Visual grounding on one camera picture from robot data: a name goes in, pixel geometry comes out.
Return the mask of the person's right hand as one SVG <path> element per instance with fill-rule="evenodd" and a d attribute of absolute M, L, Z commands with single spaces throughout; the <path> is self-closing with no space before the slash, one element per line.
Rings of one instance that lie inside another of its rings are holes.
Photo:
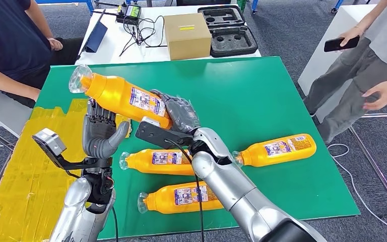
<path fill-rule="evenodd" d="M 345 46 L 349 40 L 356 38 L 357 36 L 362 36 L 364 33 L 364 30 L 358 26 L 354 26 L 350 30 L 340 34 L 340 38 L 342 38 L 342 41 L 340 43 L 340 47 Z"/>

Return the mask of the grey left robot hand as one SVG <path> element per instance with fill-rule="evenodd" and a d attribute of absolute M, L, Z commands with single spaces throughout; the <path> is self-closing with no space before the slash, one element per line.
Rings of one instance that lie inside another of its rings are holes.
<path fill-rule="evenodd" d="M 111 157 L 130 130 L 130 122 L 116 125 L 116 113 L 89 98 L 83 120 L 82 146 L 86 155 L 99 159 Z"/>

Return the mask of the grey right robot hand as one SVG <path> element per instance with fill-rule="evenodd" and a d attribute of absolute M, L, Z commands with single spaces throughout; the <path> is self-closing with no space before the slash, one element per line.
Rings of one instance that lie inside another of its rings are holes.
<path fill-rule="evenodd" d="M 152 89 L 150 92 L 164 101 L 172 121 L 171 130 L 188 134 L 201 126 L 199 117 L 190 101 L 179 96 L 171 96 L 156 89 Z"/>

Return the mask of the person's left hand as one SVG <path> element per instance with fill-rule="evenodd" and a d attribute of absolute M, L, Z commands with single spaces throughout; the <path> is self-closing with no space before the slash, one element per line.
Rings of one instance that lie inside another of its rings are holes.
<path fill-rule="evenodd" d="M 63 48 L 63 44 L 54 38 L 48 38 L 47 39 L 50 43 L 51 50 L 53 51 L 60 51 Z"/>
<path fill-rule="evenodd" d="M 363 108 L 366 110 L 379 110 L 387 105 L 387 81 L 377 84 L 368 91 L 366 91 L 362 96 L 368 97 L 372 94 L 378 94 L 378 99 L 374 102 L 365 102 Z"/>

